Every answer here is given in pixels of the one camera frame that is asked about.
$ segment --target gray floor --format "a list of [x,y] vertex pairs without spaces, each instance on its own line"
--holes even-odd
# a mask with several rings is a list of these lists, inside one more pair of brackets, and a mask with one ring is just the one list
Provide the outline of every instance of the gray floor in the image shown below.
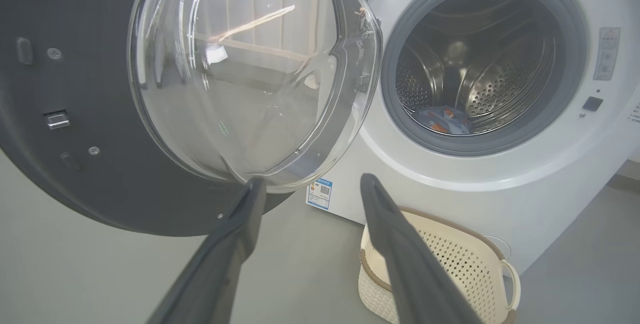
[[386,322],[358,295],[363,226],[304,204],[303,194],[263,216],[231,322]]
[[[384,322],[357,291],[362,226],[302,199],[263,217],[232,322]],[[640,196],[605,188],[522,275],[518,323],[638,322],[639,223]],[[0,155],[2,323],[142,323],[201,240],[86,219]]]
[[518,324],[640,321],[640,196],[606,187],[521,277]]

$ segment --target stainless steel drum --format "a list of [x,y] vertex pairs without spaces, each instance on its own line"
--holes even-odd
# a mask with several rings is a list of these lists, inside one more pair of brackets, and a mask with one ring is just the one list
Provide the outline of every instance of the stainless steel drum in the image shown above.
[[404,45],[398,98],[410,116],[447,105],[467,114],[471,135],[498,130],[532,107],[547,86],[555,44],[526,0],[445,2]]
[[402,106],[409,113],[441,104],[442,63],[418,37],[404,46],[395,74],[395,88]]

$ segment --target screw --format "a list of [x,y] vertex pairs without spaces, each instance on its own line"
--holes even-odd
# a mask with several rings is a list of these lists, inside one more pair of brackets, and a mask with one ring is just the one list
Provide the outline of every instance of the screw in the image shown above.
[[62,52],[60,50],[58,50],[57,48],[50,48],[46,51],[46,55],[51,59],[51,60],[60,60],[62,59]]

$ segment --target warning label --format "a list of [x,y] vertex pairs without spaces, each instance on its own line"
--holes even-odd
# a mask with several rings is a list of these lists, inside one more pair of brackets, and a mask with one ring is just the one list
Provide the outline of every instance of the warning label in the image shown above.
[[318,179],[306,189],[306,202],[315,207],[329,210],[329,199],[331,198],[331,190],[333,183],[329,180]]
[[611,80],[613,68],[616,66],[618,46],[620,45],[620,28],[601,28],[598,48],[598,62],[594,80]]

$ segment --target washing machine door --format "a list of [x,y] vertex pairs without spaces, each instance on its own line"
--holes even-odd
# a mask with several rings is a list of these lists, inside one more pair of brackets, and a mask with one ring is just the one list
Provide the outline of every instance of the washing machine door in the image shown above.
[[137,0],[134,94],[167,155],[213,179],[290,192],[345,152],[380,38],[366,0]]
[[0,0],[0,146],[95,220],[198,235],[341,157],[374,93],[366,0]]

